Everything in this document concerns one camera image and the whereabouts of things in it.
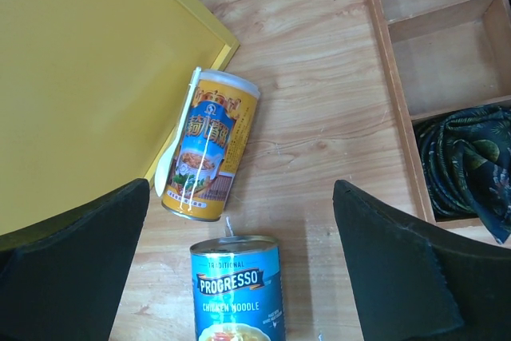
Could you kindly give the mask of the yellow tall congee can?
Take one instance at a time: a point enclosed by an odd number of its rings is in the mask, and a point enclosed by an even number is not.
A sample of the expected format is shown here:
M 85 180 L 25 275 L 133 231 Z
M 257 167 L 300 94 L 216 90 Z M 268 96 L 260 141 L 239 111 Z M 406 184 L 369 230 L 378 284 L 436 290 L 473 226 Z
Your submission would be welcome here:
M 164 208 L 217 221 L 251 132 L 260 91 L 230 73 L 196 68 L 174 142 L 164 151 L 154 188 Z

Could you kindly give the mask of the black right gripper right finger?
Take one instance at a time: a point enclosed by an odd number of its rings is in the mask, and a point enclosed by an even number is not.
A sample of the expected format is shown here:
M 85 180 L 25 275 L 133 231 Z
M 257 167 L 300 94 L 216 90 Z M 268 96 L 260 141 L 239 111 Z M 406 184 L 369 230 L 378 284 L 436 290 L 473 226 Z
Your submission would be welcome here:
M 345 180 L 333 208 L 364 339 L 509 339 L 508 248 L 429 224 Z

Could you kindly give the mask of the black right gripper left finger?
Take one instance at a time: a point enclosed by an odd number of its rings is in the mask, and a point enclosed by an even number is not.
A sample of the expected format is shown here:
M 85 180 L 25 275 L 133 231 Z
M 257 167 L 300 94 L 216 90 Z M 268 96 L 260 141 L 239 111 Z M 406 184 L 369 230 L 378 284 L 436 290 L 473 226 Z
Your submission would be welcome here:
M 107 340 L 149 207 L 136 179 L 1 237 L 3 340 Z

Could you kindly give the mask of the blue Progresso soup can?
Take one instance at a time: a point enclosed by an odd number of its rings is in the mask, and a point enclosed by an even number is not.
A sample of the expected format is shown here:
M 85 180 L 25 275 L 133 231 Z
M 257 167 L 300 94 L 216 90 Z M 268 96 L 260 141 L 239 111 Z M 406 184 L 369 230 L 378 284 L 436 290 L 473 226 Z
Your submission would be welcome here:
M 287 338 L 276 239 L 210 239 L 190 256 L 197 340 Z

